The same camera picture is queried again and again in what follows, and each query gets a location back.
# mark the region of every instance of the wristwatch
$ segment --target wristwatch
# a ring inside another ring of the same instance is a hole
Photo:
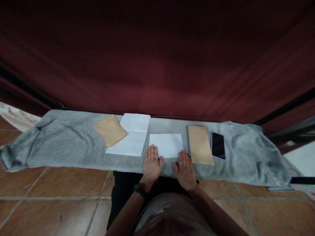
[[[139,193],[144,199],[147,197],[147,193],[143,190],[140,184],[135,184],[134,185],[134,191]]]

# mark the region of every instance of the person's left hand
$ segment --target person's left hand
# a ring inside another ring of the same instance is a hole
[[[151,145],[145,153],[143,177],[140,180],[144,191],[149,192],[151,190],[154,182],[160,176],[162,166],[163,157],[158,158],[158,148]]]

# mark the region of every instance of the person's right hand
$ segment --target person's right hand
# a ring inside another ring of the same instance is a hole
[[[191,162],[188,154],[185,153],[185,150],[182,150],[179,153],[178,166],[176,163],[173,163],[173,166],[178,182],[187,192],[190,192],[198,187],[193,163]]]

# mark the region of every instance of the person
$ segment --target person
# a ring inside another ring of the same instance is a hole
[[[248,235],[199,187],[184,150],[173,163],[177,179],[159,177],[162,165],[163,157],[152,145],[143,175],[114,172],[107,236]]]

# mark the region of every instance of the white paper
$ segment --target white paper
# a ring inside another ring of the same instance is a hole
[[[150,117],[149,115],[125,113],[121,119],[120,125],[126,130],[128,135],[114,146],[107,148],[105,153],[141,156],[148,132]]]
[[[159,156],[163,158],[178,158],[184,149],[181,134],[150,134],[150,145],[157,146]]]

